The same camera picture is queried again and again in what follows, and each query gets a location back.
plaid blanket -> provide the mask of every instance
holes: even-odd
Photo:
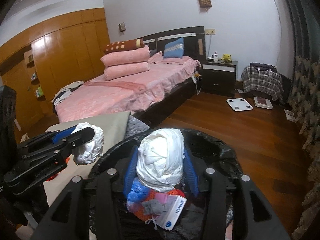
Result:
[[[256,70],[254,67],[247,66],[242,74],[243,90],[245,93],[250,90],[257,90],[272,96],[272,100],[282,101],[282,78],[279,73],[268,70]]]

bed frame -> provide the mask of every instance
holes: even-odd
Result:
[[[143,38],[150,50],[157,49],[158,51],[164,52],[164,46],[168,42],[174,41],[180,37],[184,37],[184,56],[189,56],[200,62],[206,59],[203,26],[169,30],[141,38]],[[195,84],[191,78],[188,78],[183,83],[180,83],[173,88],[170,93],[166,94],[164,100],[153,104],[145,111],[136,112],[133,116],[143,121],[151,128],[155,128],[195,93]]]

wooden floor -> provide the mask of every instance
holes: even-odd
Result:
[[[200,130],[233,147],[244,173],[265,194],[291,234],[301,216],[310,164],[302,151],[299,130],[279,106],[273,110],[258,108],[248,98],[253,110],[235,112],[227,99],[200,93],[176,109],[160,127]]]

yellow plush toy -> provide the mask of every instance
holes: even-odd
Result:
[[[221,62],[231,62],[231,55],[230,54],[222,54]]]

white plastic wrap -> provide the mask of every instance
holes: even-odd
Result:
[[[141,183],[168,192],[183,174],[183,136],[178,129],[159,129],[145,137],[139,147],[137,176]]]
[[[100,127],[91,125],[87,122],[80,123],[72,133],[78,132],[87,127],[94,129],[93,139],[72,150],[72,154],[74,155],[73,160],[79,165],[94,163],[96,159],[101,157],[103,154],[103,130]]]

